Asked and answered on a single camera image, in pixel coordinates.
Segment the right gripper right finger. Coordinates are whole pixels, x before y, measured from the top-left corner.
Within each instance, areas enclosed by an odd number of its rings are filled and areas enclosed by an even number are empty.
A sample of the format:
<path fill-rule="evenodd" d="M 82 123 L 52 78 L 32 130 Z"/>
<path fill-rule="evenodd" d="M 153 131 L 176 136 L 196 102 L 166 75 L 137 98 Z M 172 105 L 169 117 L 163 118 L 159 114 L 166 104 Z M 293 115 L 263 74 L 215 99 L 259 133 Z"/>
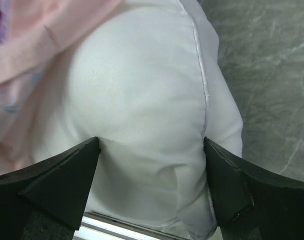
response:
<path fill-rule="evenodd" d="M 225 240 L 304 240 L 304 182 L 204 139 L 206 175 Z"/>

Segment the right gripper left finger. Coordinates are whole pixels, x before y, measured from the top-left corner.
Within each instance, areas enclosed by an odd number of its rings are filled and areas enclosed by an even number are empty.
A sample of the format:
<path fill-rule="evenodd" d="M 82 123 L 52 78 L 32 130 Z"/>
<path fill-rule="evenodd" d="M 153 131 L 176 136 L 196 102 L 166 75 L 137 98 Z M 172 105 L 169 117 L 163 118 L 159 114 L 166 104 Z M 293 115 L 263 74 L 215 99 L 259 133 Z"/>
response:
<path fill-rule="evenodd" d="M 92 137 L 0 175 L 0 240 L 71 240 L 81 226 L 100 151 Z"/>

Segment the white pillow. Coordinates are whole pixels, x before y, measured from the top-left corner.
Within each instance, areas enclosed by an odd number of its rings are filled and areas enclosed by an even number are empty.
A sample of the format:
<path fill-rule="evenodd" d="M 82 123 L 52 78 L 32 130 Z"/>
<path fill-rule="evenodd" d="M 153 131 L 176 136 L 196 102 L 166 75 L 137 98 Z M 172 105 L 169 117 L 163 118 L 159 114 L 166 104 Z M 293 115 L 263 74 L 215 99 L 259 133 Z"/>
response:
<path fill-rule="evenodd" d="M 86 205 L 147 227 L 217 228 L 204 138 L 242 155 L 243 121 L 195 0 L 126 0 L 52 64 L 31 132 L 35 162 L 91 137 L 101 153 Z"/>

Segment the pink purple Elsa pillowcase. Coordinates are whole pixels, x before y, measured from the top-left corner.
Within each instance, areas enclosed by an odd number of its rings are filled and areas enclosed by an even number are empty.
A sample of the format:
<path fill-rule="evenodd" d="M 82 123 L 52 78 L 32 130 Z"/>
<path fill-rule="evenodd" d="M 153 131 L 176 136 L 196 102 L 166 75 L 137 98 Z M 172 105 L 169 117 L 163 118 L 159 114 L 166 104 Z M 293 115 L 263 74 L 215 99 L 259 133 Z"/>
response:
<path fill-rule="evenodd" d="M 0 175 L 29 165 L 29 131 L 51 60 L 118 0 L 0 0 Z"/>

